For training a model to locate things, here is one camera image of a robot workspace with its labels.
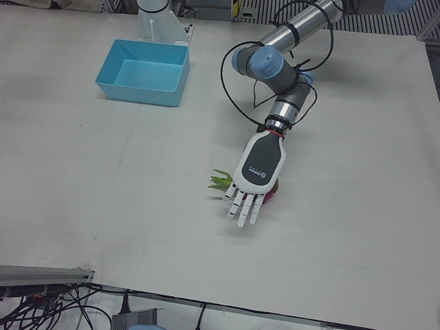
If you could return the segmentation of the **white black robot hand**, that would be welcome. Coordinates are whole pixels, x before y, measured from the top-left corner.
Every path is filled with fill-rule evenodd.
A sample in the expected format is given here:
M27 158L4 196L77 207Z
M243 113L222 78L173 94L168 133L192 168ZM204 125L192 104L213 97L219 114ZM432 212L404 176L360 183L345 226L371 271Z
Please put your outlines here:
M238 217L242 228L246 221L256 223L266 194L275 186L286 159L283 136L265 130L250 138L232 176L224 199L232 199L228 218Z

